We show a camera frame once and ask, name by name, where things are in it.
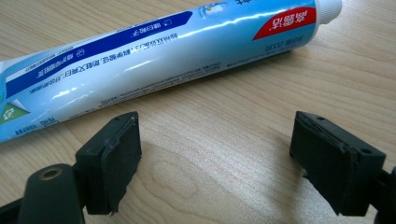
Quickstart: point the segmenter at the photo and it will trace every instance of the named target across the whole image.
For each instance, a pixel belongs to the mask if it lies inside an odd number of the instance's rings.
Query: toothpaste tube
[[[307,44],[342,0],[230,0],[0,62],[0,142]]]

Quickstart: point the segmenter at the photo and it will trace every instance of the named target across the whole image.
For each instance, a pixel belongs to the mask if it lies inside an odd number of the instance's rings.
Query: green logo
[[[7,123],[9,121],[20,118],[27,114],[29,114],[29,112],[24,109],[21,109],[12,104],[6,104],[3,113],[1,114],[0,124]]]

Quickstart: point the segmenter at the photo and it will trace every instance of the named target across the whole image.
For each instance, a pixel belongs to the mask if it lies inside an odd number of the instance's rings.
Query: clamp jaw
[[[0,223],[85,223],[90,215],[118,212],[142,155],[136,112],[112,119],[77,153],[76,164],[32,174],[24,196],[0,208]]]
[[[297,112],[290,155],[337,215],[364,217],[372,204],[375,223],[396,223],[396,167],[382,169],[383,152],[321,116]]]

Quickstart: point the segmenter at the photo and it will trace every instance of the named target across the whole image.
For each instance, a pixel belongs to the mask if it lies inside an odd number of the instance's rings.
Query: red label
[[[275,15],[264,24],[253,40],[276,35],[317,22],[317,10],[314,7],[297,7]]]

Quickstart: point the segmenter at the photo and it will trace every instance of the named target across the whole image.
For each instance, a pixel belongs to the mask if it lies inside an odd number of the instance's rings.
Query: table surface
[[[0,61],[210,0],[1,0]],[[107,107],[0,144],[0,204],[29,175],[138,111],[143,157],[120,211],[87,223],[373,223],[338,217],[289,156],[295,112],[330,119],[396,165],[393,0],[344,1],[306,46]]]

